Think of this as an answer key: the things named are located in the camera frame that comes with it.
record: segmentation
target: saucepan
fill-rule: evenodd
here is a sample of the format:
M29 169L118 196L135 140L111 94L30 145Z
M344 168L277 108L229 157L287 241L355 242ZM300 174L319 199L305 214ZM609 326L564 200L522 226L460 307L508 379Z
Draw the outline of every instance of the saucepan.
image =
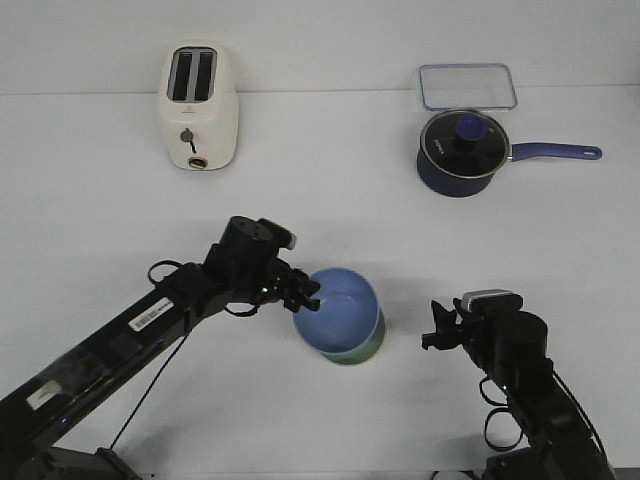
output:
M597 160L602 150L563 143L511 145L493 118L476 110L456 109L435 115L424 126L417 167L432 190L449 197L468 197L484 190L508 161L532 157Z

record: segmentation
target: table surface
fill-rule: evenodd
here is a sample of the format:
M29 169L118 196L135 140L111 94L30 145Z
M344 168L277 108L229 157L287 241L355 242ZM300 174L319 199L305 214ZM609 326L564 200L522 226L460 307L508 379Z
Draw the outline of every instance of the table surface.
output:
M639 458L640 87L522 88L513 143L600 146L600 161L508 164L479 195L429 190L415 91L240 95L234 161L174 167L154 95L0 96L0 395L151 290L158 260L203 260L233 215L295 232L282 257L352 268L387 323L364 364L332 364L280 305L203 322L116 450L141 473L479 468L490 407L462 350L425 352L429 302L505 288L549 325L548 355L616 467ZM60 445L107 446L166 358ZM496 435L512 425L499 421Z

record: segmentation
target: label sticker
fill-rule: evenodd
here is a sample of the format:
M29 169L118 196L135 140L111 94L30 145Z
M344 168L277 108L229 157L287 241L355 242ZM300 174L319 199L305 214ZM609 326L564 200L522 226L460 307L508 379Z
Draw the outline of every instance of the label sticker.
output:
M173 307L173 302L168 298L158 300L136 318L131 320L129 322L129 326L136 332L139 332L171 307Z
M37 410L61 391L62 387L58 385L58 382L49 380L27 398L27 403L32 409Z

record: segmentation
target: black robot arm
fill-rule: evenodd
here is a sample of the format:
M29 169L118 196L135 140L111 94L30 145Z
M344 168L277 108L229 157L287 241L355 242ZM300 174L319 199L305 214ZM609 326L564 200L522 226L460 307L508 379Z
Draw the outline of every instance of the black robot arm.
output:
M483 478L615 480L595 431L546 357L545 322L521 311L522 297L505 290L471 292L453 303L452 311L432 303L436 332L423 335L423 348L462 345L505 393L530 444L489 458Z
M137 478L107 449L52 445L178 338L228 303L282 300L317 310L320 287L278 258L295 236L261 219L233 217L202 264L176 269L155 289L0 401L0 480Z

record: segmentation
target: blue bowl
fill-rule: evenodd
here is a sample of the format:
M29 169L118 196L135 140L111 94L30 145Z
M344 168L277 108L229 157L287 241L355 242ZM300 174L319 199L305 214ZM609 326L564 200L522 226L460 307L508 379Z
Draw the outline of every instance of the blue bowl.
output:
M375 291L357 272L328 268L311 275L321 287L314 294L320 309L306 308L293 320L304 341L329 360L362 363L380 348L385 327Z

